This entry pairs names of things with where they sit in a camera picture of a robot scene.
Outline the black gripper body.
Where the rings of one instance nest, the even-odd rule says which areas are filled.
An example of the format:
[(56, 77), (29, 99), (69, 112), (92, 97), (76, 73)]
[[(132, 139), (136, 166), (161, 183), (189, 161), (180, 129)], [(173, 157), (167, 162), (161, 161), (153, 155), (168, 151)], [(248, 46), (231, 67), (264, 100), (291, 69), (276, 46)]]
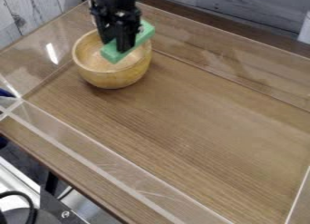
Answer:
[(117, 21), (137, 22), (140, 11), (136, 0), (89, 0), (89, 10), (96, 27), (107, 29)]

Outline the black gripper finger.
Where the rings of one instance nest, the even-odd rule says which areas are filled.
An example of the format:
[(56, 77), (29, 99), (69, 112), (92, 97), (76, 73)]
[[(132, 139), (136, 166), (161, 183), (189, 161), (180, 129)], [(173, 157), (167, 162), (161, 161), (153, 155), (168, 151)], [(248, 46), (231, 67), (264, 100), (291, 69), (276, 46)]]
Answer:
[(115, 20), (97, 17), (96, 29), (103, 44), (108, 44), (115, 39)]
[(120, 53), (127, 52), (136, 44), (136, 34), (140, 24), (116, 24), (116, 49)]

